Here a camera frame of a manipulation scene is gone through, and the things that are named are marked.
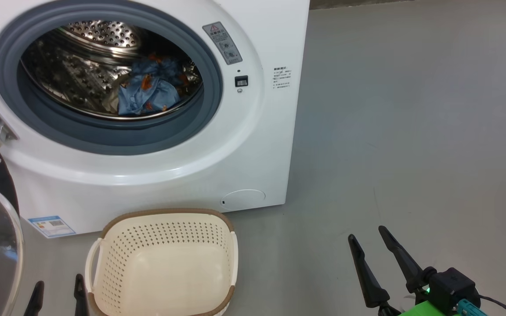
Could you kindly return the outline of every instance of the front-loading washing machine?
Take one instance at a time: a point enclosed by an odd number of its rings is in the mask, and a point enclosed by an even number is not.
[[[58,237],[283,204],[308,6],[0,0],[0,154],[22,218]]]

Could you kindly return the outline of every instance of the blue cloth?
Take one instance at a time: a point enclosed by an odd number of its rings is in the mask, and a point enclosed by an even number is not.
[[[182,84],[175,60],[146,58],[132,65],[130,79],[118,91],[118,114],[138,115],[170,108],[181,100],[173,84]]]

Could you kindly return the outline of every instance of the beige plastic basket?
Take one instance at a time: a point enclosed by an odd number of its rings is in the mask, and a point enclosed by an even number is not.
[[[125,214],[90,249],[88,300],[101,316],[220,316],[233,295],[237,265],[233,226],[217,211]]]

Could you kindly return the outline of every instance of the basket bottom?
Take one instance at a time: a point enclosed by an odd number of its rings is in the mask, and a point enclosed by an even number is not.
[[[215,245],[146,247],[126,264],[124,315],[185,316],[209,312],[228,294],[228,253]]]

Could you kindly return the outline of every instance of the blue and white sticker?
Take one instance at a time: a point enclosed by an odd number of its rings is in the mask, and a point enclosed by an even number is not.
[[[48,238],[76,234],[59,216],[29,218],[29,222]]]

